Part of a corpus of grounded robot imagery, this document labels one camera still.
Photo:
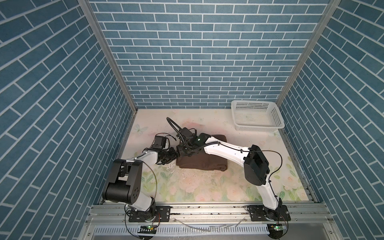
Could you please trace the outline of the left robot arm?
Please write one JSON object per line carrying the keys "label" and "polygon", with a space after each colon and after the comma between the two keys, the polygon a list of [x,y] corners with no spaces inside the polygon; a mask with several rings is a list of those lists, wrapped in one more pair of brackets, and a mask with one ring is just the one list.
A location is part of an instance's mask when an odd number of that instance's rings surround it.
{"label": "left robot arm", "polygon": [[125,203],[134,211],[151,212],[155,206],[155,198],[141,191],[143,166],[148,169],[160,164],[166,165],[178,157],[176,150],[145,149],[138,157],[132,159],[116,159],[109,171],[102,197],[105,201]]}

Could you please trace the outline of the brown trousers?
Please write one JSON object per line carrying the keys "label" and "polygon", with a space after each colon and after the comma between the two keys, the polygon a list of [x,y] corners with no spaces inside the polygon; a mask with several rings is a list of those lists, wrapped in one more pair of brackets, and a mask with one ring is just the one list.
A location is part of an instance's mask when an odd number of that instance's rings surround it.
{"label": "brown trousers", "polygon": [[[211,136],[216,138],[214,142],[224,141],[227,139],[224,135]],[[216,155],[209,155],[202,149],[198,154],[192,155],[191,157],[178,157],[176,165],[181,169],[197,169],[203,171],[226,171],[228,169],[228,160]]]}

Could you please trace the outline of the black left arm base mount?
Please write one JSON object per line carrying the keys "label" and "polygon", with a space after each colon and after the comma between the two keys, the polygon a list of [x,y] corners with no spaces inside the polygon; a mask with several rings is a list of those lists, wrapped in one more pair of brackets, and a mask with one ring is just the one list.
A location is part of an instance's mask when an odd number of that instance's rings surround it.
{"label": "black left arm base mount", "polygon": [[139,210],[128,210],[130,223],[169,222],[170,206],[153,205],[146,212]]}

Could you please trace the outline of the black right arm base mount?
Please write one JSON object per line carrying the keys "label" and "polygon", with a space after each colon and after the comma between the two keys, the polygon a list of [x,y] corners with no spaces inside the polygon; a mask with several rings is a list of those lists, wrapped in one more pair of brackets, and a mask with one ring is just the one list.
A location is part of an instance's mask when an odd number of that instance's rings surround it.
{"label": "black right arm base mount", "polygon": [[263,205],[250,205],[247,206],[247,211],[250,214],[252,222],[288,222],[291,220],[291,216],[286,205],[278,206],[276,210],[265,208]]}

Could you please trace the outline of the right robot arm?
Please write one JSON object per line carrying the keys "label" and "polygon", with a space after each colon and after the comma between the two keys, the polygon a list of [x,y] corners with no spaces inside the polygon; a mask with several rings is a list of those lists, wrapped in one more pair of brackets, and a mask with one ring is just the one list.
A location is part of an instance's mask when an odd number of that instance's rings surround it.
{"label": "right robot arm", "polygon": [[179,133],[177,152],[180,156],[192,156],[201,151],[232,161],[243,167],[245,179],[255,185],[262,197],[265,214],[278,216],[282,209],[282,200],[278,197],[270,182],[269,162],[263,151],[256,145],[250,148],[232,145],[208,135]]}

